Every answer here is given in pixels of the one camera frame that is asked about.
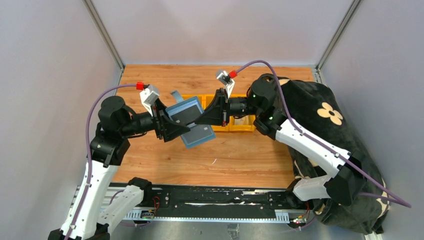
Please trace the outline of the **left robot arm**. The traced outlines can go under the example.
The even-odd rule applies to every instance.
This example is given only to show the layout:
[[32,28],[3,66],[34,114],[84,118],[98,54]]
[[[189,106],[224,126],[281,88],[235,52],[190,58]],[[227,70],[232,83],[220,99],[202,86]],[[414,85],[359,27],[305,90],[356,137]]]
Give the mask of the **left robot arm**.
[[88,144],[82,185],[65,223],[52,230],[48,239],[108,240],[136,205],[146,207],[152,203],[152,183],[134,177],[123,192],[101,211],[112,178],[130,148],[131,138],[155,131],[159,139],[168,142],[189,132],[189,127],[168,117],[159,99],[154,102],[153,109],[154,114],[135,113],[120,96],[110,96],[102,101],[95,137]]

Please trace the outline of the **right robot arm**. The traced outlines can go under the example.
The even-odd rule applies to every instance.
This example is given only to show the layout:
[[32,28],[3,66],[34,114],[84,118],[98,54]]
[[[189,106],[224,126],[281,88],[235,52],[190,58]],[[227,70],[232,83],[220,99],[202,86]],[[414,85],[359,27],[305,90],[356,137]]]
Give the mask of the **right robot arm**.
[[286,204],[298,209],[306,201],[332,199],[350,206],[367,180],[363,175],[365,155],[350,152],[318,137],[298,124],[277,106],[277,91],[270,80],[255,80],[245,97],[229,97],[223,88],[215,92],[213,101],[193,122],[198,125],[224,126],[230,117],[254,115],[256,130],[283,143],[315,161],[325,175],[295,180],[285,195]]

